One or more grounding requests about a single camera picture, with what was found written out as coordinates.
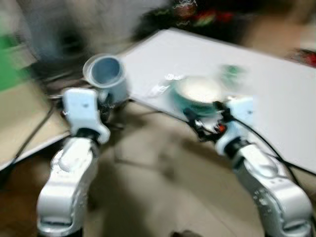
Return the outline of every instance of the tile floor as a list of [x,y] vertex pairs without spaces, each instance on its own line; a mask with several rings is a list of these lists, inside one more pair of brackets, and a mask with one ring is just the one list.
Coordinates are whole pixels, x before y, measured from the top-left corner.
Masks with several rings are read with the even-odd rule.
[[[299,46],[303,30],[280,17],[262,17],[245,45],[282,57]],[[103,148],[90,189],[86,237],[166,237],[184,229],[205,237],[263,236],[252,199],[210,144],[197,143],[185,124],[136,104],[127,106],[126,117],[126,129]],[[14,170],[0,193],[1,237],[36,236],[36,201],[52,154]],[[313,193],[313,179],[299,177]]]

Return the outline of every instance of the black cable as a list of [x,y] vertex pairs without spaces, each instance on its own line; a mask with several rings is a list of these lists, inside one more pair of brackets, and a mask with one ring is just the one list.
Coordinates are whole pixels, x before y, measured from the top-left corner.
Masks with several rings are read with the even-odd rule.
[[[270,153],[268,153],[268,152],[265,152],[265,154],[266,154],[267,156],[270,156],[270,157],[273,157],[273,158],[275,158],[275,159],[278,159],[277,156],[272,155],[272,154],[270,154]],[[301,168],[301,167],[299,167],[299,166],[297,166],[297,165],[295,165],[295,164],[292,164],[292,163],[290,163],[290,162],[287,162],[287,161],[285,161],[285,163],[286,163],[288,166],[290,166],[291,168],[295,168],[295,169],[301,170],[301,171],[303,171],[303,172],[305,172],[305,173],[308,173],[309,175],[312,175],[312,176],[315,176],[315,177],[316,177],[316,173],[314,173],[314,172],[311,172],[311,171],[309,171],[309,170],[306,170],[306,169],[304,169],[304,168]]]
[[32,133],[27,137],[25,142],[22,144],[18,152],[16,153],[14,159],[11,161],[11,163],[1,171],[0,173],[0,189],[4,187],[6,182],[8,181],[15,165],[16,161],[20,158],[21,154],[23,153],[26,146],[30,143],[30,141],[33,139],[33,137],[37,134],[37,132],[43,127],[43,125],[48,121],[48,119],[52,116],[55,110],[55,103],[52,103],[49,111],[47,112],[44,119],[35,127],[35,129],[32,131]]
[[[298,181],[298,179],[296,178],[295,174],[293,173],[293,171],[291,170],[290,166],[288,165],[288,163],[282,158],[282,156],[280,155],[280,153],[268,142],[267,139],[265,139],[261,134],[259,134],[257,131],[255,131],[252,127],[250,127],[249,125],[247,125],[246,123],[244,123],[243,121],[233,117],[233,120],[238,122],[239,124],[241,124],[242,126],[244,126],[245,128],[247,128],[249,131],[251,131],[252,133],[254,133],[257,137],[259,137],[275,154],[276,154],[276,159],[281,162],[286,169],[288,170],[288,172],[290,173],[290,175],[292,176],[294,183],[300,187],[301,189],[302,186],[300,184],[300,182]],[[314,217],[314,215],[312,214],[312,224],[314,226],[314,228],[316,229],[316,219]]]

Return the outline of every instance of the cup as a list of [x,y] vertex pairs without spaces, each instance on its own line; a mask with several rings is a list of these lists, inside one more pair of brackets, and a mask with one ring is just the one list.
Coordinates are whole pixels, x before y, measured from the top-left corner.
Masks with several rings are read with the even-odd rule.
[[119,106],[128,99],[124,66],[117,57],[104,54],[93,56],[85,63],[83,76],[98,90],[101,104],[109,96],[113,106]]

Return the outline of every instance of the white table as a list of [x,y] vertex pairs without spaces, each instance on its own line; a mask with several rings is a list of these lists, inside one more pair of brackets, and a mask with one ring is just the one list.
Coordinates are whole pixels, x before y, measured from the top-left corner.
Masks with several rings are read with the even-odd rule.
[[316,172],[315,69],[179,30],[158,32],[122,60],[131,98],[182,120],[167,93],[144,95],[168,74],[216,77],[223,64],[245,68],[255,128],[288,162]]
[[[25,139],[46,116],[49,106],[46,96],[30,82],[0,93],[0,171],[12,162]],[[67,137],[68,129],[60,115],[54,113],[17,161]]]

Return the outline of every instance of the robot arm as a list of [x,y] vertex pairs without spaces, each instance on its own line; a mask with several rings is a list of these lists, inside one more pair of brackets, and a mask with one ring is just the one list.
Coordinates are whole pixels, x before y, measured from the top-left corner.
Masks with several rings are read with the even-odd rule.
[[110,131],[100,122],[96,92],[69,89],[63,102],[72,138],[51,162],[37,205],[38,232],[45,237],[80,237],[87,192],[97,173],[98,146]]
[[312,205],[306,193],[288,179],[279,161],[243,139],[230,110],[222,111],[224,119],[212,134],[204,132],[192,112],[185,114],[200,140],[213,141],[217,153],[232,162],[234,173],[258,207],[266,237],[312,236]]

